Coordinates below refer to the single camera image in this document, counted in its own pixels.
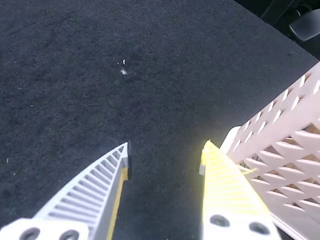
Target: screw hole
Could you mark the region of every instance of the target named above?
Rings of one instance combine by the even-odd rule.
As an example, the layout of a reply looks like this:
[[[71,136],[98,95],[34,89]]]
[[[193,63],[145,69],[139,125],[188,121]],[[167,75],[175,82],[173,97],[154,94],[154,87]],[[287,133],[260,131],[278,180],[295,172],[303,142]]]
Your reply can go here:
[[[32,227],[25,230],[20,236],[19,240],[36,240],[40,234],[40,229]]]
[[[259,222],[255,222],[255,221],[249,224],[249,229],[252,232],[256,232],[256,233],[262,234],[262,235],[270,234],[269,229],[265,225],[263,225],[262,223],[259,223]]]
[[[78,240],[79,239],[79,233],[75,230],[68,230],[64,232],[59,240]]]
[[[217,225],[219,227],[230,227],[230,222],[222,215],[213,215],[210,217],[210,223]]]

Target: basket lattice pattern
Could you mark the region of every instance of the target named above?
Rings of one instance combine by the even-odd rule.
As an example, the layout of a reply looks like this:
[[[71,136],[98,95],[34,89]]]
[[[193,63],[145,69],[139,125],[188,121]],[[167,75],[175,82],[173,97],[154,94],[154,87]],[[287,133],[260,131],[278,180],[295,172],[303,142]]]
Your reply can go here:
[[[319,239],[320,64],[241,126],[227,155],[285,232]]]

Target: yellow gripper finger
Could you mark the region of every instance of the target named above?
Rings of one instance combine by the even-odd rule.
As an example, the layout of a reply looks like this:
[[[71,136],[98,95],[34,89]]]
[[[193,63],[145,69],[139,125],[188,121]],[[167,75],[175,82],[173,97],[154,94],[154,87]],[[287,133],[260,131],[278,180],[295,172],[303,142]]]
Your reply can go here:
[[[264,202],[211,141],[204,145],[199,171],[204,174],[201,239],[280,239]]]

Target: white lattice basket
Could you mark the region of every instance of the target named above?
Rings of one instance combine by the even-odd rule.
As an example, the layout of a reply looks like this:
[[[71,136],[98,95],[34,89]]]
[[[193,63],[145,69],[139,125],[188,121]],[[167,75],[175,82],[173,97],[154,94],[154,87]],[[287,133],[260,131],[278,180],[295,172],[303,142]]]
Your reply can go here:
[[[320,63],[243,126],[221,148],[240,165],[295,240],[320,238]]]

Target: dark carpet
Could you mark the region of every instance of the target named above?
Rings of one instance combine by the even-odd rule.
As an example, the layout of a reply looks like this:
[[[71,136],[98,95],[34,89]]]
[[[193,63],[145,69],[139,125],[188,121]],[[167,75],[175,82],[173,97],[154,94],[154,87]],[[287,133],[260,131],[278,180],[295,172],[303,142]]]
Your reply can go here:
[[[114,239],[197,239],[204,142],[315,63],[233,0],[2,1],[0,225],[130,141]]]

